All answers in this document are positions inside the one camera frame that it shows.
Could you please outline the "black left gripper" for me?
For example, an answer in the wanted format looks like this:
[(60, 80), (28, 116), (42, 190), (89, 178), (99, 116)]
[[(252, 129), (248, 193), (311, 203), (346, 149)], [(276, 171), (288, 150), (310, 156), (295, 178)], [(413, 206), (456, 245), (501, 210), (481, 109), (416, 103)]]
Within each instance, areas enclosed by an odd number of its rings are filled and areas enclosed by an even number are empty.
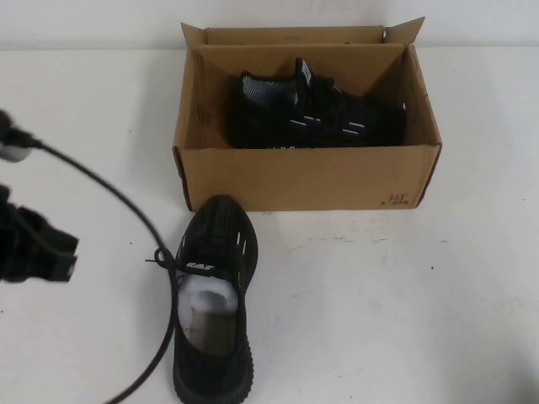
[(9, 200), (10, 189), (1, 185), (1, 281), (22, 283), (30, 278), (68, 282), (75, 269), (78, 239), (40, 223), (40, 234)]

